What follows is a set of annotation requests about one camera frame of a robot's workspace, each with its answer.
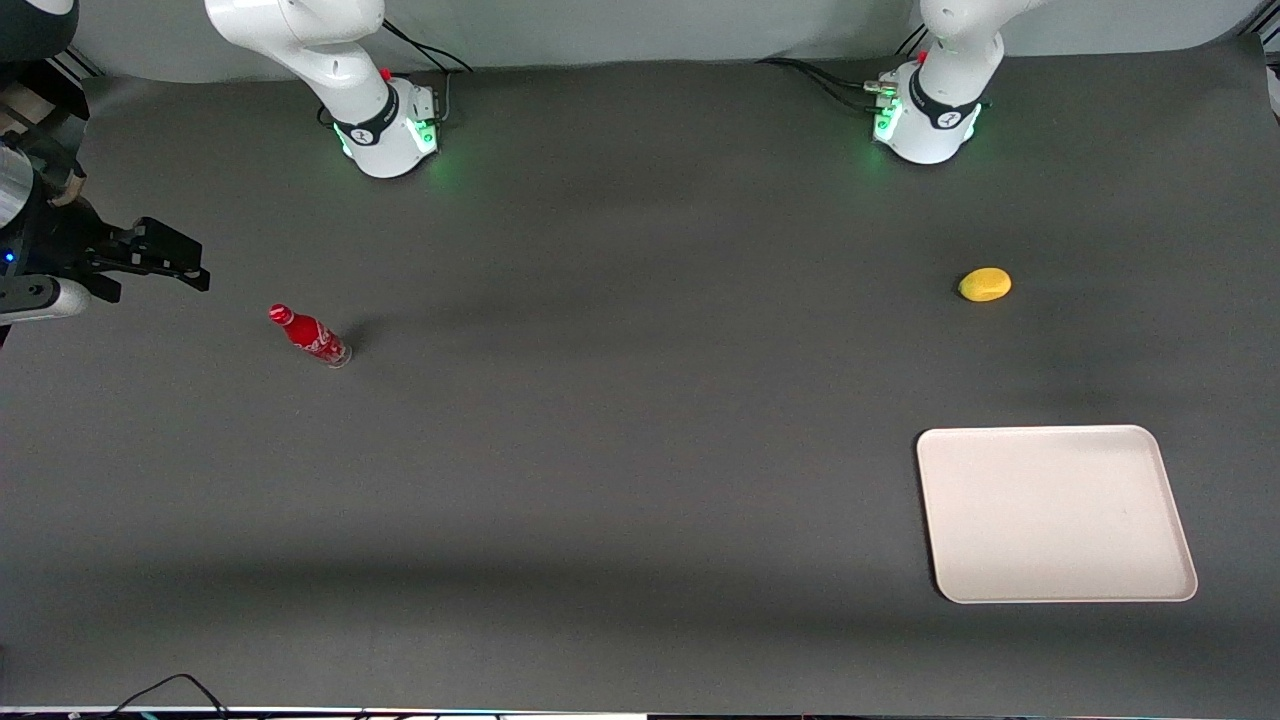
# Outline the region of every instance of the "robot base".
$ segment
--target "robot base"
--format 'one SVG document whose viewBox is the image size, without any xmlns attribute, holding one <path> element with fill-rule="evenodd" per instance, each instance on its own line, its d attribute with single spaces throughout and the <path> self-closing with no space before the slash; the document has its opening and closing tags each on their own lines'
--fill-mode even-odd
<svg viewBox="0 0 1280 720">
<path fill-rule="evenodd" d="M 375 178 L 393 178 L 412 170 L 436 151 L 439 141 L 431 90 L 403 78 L 392 78 L 388 85 L 399 96 L 399 109 L 376 143 L 358 145 L 337 126 L 333 128 L 342 141 L 342 151 L 366 176 Z"/>
<path fill-rule="evenodd" d="M 896 82 L 905 88 L 911 76 L 920 69 L 919 63 L 905 63 L 895 70 L 881 74 L 882 82 Z M 872 140 L 888 145 L 904 160 L 920 165 L 936 165 L 950 160 L 966 140 L 973 137 L 973 123 L 978 119 L 982 105 L 955 127 L 938 129 L 929 117 L 915 108 L 910 97 L 899 95 L 887 100 L 876 118 Z"/>
</svg>

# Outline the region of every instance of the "metal cylinder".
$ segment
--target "metal cylinder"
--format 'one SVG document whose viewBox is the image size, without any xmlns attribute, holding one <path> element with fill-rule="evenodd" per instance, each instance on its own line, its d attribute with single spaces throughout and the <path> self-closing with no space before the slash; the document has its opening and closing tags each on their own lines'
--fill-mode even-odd
<svg viewBox="0 0 1280 720">
<path fill-rule="evenodd" d="M 22 151 L 0 143 L 0 228 L 8 225 L 31 200 L 36 173 Z"/>
</svg>

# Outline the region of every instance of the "bottle cap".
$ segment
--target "bottle cap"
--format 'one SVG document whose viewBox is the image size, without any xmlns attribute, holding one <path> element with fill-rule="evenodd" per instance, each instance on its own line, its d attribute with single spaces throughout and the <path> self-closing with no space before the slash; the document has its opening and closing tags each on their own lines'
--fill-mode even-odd
<svg viewBox="0 0 1280 720">
<path fill-rule="evenodd" d="M 280 304 L 271 305 L 271 309 L 266 314 L 278 325 L 287 325 L 293 322 L 293 310 Z"/>
</svg>

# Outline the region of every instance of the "connector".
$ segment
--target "connector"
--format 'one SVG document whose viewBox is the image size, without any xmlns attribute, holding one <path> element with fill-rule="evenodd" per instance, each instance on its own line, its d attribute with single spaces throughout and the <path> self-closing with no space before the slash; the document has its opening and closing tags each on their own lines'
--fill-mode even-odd
<svg viewBox="0 0 1280 720">
<path fill-rule="evenodd" d="M 863 83 L 863 91 L 884 97 L 897 97 L 897 83 L 879 79 L 869 79 Z"/>
</svg>

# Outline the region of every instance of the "bottle label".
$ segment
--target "bottle label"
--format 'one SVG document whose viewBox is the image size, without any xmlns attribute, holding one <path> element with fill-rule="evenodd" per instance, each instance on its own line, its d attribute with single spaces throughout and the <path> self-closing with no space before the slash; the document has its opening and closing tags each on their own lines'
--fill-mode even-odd
<svg viewBox="0 0 1280 720">
<path fill-rule="evenodd" d="M 320 323 L 316 323 L 316 325 L 320 333 L 316 336 L 314 341 L 311 341 L 310 345 L 298 345 L 298 343 L 294 345 L 297 347 L 301 347 L 314 357 L 317 357 L 333 365 L 342 357 L 342 354 L 346 352 L 346 346 L 342 345 L 342 340 L 339 340 L 338 336 L 329 332 L 329 328 L 324 327 Z"/>
</svg>

